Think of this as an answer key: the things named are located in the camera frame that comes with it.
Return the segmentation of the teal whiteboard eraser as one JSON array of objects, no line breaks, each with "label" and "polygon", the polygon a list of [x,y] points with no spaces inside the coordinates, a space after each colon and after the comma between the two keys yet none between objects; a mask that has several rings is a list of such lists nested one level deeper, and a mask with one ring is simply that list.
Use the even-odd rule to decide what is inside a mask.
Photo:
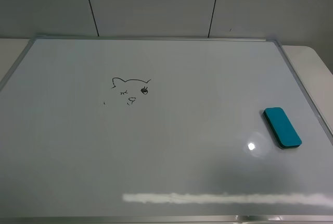
[{"label": "teal whiteboard eraser", "polygon": [[302,144],[299,135],[282,108],[266,108],[263,111],[263,116],[280,148],[297,148]]}]

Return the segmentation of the white whiteboard with aluminium frame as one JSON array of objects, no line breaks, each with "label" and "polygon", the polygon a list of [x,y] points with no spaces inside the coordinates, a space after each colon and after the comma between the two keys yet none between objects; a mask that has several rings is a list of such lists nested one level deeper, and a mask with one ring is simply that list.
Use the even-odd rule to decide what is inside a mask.
[{"label": "white whiteboard with aluminium frame", "polygon": [[275,40],[29,41],[1,81],[1,223],[219,222],[332,222],[332,131]]}]

